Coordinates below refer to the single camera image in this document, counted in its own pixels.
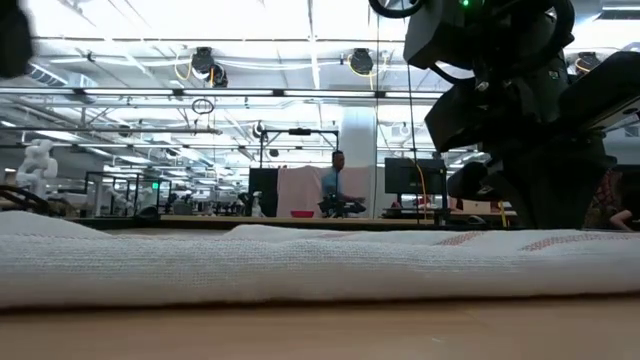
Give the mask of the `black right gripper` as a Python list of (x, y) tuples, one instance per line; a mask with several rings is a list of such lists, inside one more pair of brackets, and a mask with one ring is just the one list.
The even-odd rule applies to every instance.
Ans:
[(638, 110), (638, 54), (571, 74), (570, 0), (413, 1), (403, 14), (405, 61), (450, 85), (425, 119), (436, 148), (488, 155), (451, 193), (505, 199), (529, 228), (601, 228), (610, 203), (600, 192), (612, 191), (617, 164), (602, 134)]

